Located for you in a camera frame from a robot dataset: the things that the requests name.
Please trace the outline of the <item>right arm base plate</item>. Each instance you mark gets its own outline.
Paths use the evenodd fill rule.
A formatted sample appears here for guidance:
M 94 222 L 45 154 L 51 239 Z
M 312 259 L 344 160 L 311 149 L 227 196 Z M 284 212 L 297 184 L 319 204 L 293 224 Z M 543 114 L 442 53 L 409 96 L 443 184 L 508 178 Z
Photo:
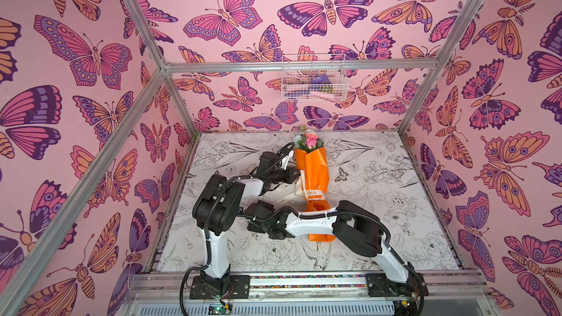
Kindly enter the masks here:
M 367 293 L 369 297 L 417 298 L 429 296 L 427 285 L 418 274 L 408 272 L 406 283 L 392 282 L 385 274 L 366 274 Z

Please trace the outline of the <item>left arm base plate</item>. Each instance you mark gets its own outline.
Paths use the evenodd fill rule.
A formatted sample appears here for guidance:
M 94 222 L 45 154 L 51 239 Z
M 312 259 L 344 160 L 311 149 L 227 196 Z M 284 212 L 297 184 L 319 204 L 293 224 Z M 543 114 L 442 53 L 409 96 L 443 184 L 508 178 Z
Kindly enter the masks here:
M 196 276 L 190 291 L 190 299 L 248 299 L 250 294 L 249 275 L 228 275 L 220 279 L 210 276 Z

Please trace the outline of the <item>white fake flower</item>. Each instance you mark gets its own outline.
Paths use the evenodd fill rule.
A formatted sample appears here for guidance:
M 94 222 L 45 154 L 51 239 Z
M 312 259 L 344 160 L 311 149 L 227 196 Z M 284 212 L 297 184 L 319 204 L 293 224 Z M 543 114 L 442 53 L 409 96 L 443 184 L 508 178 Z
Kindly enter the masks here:
M 295 149 L 306 151 L 308 149 L 307 137 L 304 134 L 296 135 L 296 137 L 294 138 L 294 145 L 295 145 Z

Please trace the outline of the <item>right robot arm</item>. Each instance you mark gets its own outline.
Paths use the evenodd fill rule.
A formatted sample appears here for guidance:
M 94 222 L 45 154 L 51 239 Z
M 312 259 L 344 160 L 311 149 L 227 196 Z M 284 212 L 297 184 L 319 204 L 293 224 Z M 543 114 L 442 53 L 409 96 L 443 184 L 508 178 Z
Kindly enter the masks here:
M 259 200 L 237 216 L 247 220 L 250 231 L 273 240 L 329 235 L 354 254 L 373 259 L 384 275 L 366 277 L 370 297 L 414 301 L 429 295 L 423 276 L 391 247 L 389 229 L 376 215 L 348 200 L 320 212 L 298 212 L 290 206 L 275 209 Z

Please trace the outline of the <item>pink fake rose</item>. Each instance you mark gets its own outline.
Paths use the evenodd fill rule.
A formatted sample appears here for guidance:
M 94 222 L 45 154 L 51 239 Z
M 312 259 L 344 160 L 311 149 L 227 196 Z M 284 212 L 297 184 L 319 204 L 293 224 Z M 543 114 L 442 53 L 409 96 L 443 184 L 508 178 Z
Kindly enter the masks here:
M 305 129 L 302 137 L 301 137 L 301 144 L 303 149 L 307 153 L 314 152 L 317 149 L 320 149 L 324 146 L 323 140 L 318 136 L 318 134 L 310 129 Z

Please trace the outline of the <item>orange wrapping paper sheet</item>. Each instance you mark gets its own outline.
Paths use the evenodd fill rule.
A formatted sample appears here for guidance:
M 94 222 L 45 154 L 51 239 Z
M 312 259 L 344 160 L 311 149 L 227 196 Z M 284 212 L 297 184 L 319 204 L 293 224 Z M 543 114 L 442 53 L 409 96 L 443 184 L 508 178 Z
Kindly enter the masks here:
M 305 183 L 308 190 L 321 190 L 326 194 L 330 178 L 325 148 L 322 147 L 311 153 L 296 149 L 295 157 L 297 169 L 301 171 L 299 180 Z M 328 209 L 330 205 L 326 199 L 307 201 L 305 207 L 307 212 L 322 212 Z

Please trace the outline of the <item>white ribbon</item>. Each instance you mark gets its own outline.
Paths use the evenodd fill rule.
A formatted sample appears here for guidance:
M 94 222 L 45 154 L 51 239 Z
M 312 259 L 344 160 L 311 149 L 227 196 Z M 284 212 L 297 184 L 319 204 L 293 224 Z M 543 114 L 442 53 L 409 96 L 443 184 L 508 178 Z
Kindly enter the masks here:
M 296 194 L 304 198 L 307 201 L 312 200 L 324 200 L 325 193 L 321 190 L 308 190 L 305 186 L 305 183 L 302 180 L 299 180 L 296 184 Z

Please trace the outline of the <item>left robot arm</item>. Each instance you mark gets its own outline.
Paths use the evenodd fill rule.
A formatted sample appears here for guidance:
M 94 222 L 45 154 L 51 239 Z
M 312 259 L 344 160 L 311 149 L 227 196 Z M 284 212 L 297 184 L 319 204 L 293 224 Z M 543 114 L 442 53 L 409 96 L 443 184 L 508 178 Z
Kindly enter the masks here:
M 260 197 L 280 184 L 292 184 L 299 171 L 288 163 L 294 155 L 294 143 L 287 143 L 278 152 L 264 152 L 259 166 L 250 174 L 227 178 L 213 174 L 193 206 L 193 218 L 202 229 L 206 246 L 206 263 L 198 270 L 204 277 L 221 280 L 230 273 L 224 249 L 229 231 L 244 198 Z

